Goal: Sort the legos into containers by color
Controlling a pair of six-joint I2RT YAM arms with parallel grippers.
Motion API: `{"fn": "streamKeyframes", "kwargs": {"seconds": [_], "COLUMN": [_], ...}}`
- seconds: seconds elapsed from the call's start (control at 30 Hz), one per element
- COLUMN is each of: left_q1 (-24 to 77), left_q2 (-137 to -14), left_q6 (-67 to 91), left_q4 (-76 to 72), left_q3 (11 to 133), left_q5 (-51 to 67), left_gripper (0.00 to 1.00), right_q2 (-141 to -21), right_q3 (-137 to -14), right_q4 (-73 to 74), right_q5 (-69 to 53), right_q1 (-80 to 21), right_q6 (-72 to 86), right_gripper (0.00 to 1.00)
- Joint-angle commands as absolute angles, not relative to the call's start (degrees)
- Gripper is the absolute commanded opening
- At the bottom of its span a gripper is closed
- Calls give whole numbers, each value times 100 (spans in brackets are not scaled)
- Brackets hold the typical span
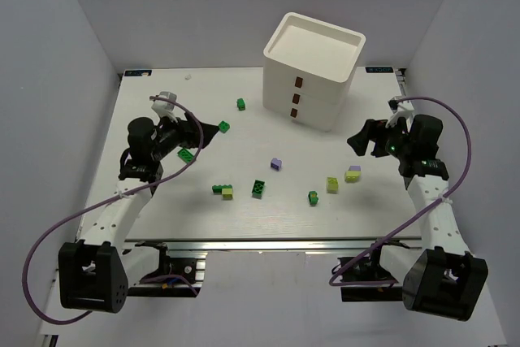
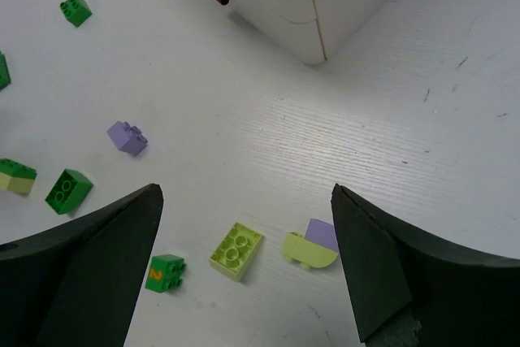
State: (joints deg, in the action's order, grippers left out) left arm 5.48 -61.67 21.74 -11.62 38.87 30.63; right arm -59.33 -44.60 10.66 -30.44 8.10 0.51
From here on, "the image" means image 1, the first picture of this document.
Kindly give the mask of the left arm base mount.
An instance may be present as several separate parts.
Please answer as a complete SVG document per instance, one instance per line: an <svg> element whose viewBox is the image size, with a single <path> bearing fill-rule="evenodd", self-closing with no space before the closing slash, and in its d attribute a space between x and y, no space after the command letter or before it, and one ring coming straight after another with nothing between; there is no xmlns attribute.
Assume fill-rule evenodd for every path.
<svg viewBox="0 0 520 347"><path fill-rule="evenodd" d="M166 242L127 243L120 253L130 297L196 297L202 287L206 255Z"/></svg>

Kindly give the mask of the green and yellow lego stack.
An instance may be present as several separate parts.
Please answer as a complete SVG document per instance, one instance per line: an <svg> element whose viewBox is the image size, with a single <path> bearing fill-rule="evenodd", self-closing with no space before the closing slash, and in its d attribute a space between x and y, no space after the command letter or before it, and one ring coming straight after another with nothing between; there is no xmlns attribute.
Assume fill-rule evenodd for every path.
<svg viewBox="0 0 520 347"><path fill-rule="evenodd" d="M214 195L220 195L223 200L233 199L233 187L231 184L217 184L212 186Z"/></svg>

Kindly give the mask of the small green lego brick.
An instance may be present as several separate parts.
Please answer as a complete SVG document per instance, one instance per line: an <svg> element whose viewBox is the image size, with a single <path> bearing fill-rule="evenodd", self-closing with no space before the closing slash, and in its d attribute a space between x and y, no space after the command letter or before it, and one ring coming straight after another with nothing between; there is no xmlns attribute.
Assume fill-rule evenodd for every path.
<svg viewBox="0 0 520 347"><path fill-rule="evenodd" d="M308 192L308 202L311 206L316 206L319 202L319 196L316 191Z"/></svg>

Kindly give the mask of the dark green lego plate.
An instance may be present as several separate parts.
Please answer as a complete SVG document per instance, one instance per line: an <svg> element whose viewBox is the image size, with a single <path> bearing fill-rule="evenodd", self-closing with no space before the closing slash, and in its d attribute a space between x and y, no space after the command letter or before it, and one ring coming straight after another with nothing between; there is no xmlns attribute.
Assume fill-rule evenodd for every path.
<svg viewBox="0 0 520 347"><path fill-rule="evenodd" d="M252 188L252 197L261 199L265 190L265 182L262 180L255 180Z"/></svg>

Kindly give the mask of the white three-drawer cabinet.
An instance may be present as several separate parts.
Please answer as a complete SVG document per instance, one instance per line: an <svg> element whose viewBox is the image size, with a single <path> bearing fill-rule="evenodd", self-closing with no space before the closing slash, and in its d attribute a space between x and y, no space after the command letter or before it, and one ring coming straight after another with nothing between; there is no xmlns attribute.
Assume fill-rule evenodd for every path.
<svg viewBox="0 0 520 347"><path fill-rule="evenodd" d="M263 106L300 124L331 131L365 43L362 33L287 13L263 50Z"/></svg>

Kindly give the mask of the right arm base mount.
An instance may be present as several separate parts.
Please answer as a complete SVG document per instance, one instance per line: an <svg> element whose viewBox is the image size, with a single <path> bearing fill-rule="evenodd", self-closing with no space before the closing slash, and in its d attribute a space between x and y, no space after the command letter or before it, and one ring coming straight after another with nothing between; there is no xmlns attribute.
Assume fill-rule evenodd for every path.
<svg viewBox="0 0 520 347"><path fill-rule="evenodd" d="M418 254L414 249L400 240L390 240L381 248L344 271L338 282L356 282L340 288L342 302L398 302L402 300L402 287L399 282L391 283L393 275L380 265L381 251L385 247L403 249L406 253Z"/></svg>

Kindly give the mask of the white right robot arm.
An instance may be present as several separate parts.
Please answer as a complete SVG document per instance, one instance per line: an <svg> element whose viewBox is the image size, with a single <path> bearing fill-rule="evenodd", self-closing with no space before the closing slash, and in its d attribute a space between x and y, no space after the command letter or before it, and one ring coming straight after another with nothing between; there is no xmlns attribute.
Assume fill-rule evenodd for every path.
<svg viewBox="0 0 520 347"><path fill-rule="evenodd" d="M362 130L347 142L363 156L370 142L371 155L393 156L415 210L420 249L412 249L395 238L356 263L342 259L349 269L341 280L351 293L347 301L374 301L382 293L385 301L401 299L407 310L467 321L473 314L488 277L488 265L476 258L459 231L453 208L446 194L449 174L436 157L437 142L443 130L440 119L416 115L408 124L399 118L395 124L385 119L368 119Z"/></svg>

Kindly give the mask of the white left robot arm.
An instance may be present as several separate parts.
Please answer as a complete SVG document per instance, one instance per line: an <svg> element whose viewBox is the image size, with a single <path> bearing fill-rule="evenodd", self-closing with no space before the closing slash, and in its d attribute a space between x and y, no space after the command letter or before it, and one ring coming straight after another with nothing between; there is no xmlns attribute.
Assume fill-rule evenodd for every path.
<svg viewBox="0 0 520 347"><path fill-rule="evenodd" d="M219 132L213 124L163 117L155 123L139 117L128 125L115 200L90 228L58 252L60 301L64 308L119 312L130 288L150 275L166 272L163 245L124 244L163 176L161 161L177 147L206 147Z"/></svg>

